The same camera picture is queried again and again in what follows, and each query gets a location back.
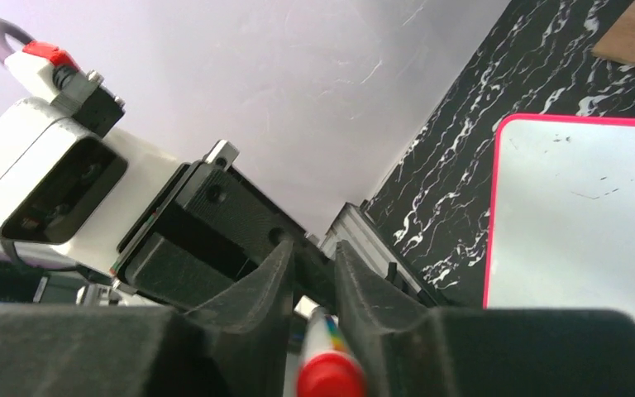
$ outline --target bolt hole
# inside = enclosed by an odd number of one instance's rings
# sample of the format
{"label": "bolt hole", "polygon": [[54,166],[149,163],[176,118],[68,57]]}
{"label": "bolt hole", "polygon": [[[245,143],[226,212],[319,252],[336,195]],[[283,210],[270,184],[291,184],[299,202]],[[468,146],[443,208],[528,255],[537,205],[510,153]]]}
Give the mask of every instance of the bolt hole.
{"label": "bolt hole", "polygon": [[209,187],[206,191],[206,198],[208,198],[208,201],[211,203],[222,203],[223,201],[225,201],[226,197],[227,193],[225,193],[222,188],[216,184]]}
{"label": "bolt hole", "polygon": [[274,227],[269,230],[269,241],[274,246],[278,246],[283,240],[285,240],[288,236],[286,235],[286,231],[280,227]]}

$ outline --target whiteboard marker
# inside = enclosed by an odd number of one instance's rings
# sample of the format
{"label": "whiteboard marker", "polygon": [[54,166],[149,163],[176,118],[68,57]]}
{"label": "whiteboard marker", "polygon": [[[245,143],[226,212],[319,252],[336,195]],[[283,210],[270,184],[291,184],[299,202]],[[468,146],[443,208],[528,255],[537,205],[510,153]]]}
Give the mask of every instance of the whiteboard marker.
{"label": "whiteboard marker", "polygon": [[315,308],[303,340],[298,397],[364,397],[364,372],[327,310]]}

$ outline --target marble surface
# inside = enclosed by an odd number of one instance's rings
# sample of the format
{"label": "marble surface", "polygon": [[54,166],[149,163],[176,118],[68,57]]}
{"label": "marble surface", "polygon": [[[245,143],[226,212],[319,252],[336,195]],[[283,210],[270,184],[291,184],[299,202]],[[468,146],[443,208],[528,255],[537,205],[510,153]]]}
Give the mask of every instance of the marble surface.
{"label": "marble surface", "polygon": [[364,205],[452,303],[481,305],[500,122],[516,112],[635,117],[635,68],[590,53],[630,3],[513,0]]}

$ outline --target black connector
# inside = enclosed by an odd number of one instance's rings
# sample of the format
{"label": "black connector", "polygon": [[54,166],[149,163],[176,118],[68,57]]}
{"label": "black connector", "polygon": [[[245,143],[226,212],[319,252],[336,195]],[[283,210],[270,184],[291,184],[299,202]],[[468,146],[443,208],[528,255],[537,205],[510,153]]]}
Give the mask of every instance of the black connector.
{"label": "black connector", "polygon": [[52,106],[103,138],[125,114],[114,96],[69,65],[59,65],[52,82],[61,92]]}

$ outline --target pink border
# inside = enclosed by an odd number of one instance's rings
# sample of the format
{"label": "pink border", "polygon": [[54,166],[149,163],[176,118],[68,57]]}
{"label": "pink border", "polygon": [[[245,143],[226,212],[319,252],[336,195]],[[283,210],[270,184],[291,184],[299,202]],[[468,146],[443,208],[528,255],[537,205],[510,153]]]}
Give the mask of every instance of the pink border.
{"label": "pink border", "polygon": [[498,189],[498,163],[500,154],[500,137],[503,135],[505,127],[515,120],[536,120],[544,122],[566,122],[576,124],[600,124],[604,126],[625,126],[635,127],[635,118],[611,118],[611,117],[580,117],[580,116],[558,116],[551,114],[529,114],[517,113],[507,116],[495,132],[495,154],[493,158],[493,186],[490,194],[490,219],[488,224],[488,249],[485,258],[485,281],[483,286],[483,307],[488,307],[488,281],[490,277],[490,258],[493,250],[493,225],[495,223],[495,196]]}

